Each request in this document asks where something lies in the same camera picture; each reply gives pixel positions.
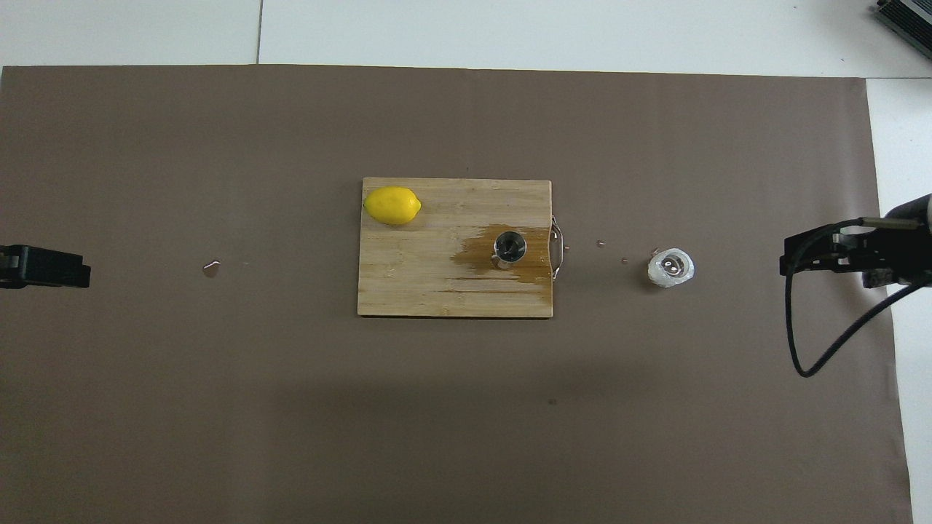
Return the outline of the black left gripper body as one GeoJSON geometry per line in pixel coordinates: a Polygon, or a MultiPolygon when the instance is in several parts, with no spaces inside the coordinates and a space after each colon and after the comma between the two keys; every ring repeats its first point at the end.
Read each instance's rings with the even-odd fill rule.
{"type": "Polygon", "coordinates": [[[1,287],[26,287],[23,278],[24,245],[1,245],[1,287]]]}

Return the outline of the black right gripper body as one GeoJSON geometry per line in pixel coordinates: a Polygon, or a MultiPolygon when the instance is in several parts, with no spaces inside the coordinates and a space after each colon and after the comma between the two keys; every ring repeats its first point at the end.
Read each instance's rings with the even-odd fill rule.
{"type": "Polygon", "coordinates": [[[872,232],[853,235],[848,252],[855,271],[895,269],[902,285],[919,282],[930,274],[931,239],[929,223],[918,219],[865,218],[859,223],[872,232]]]}

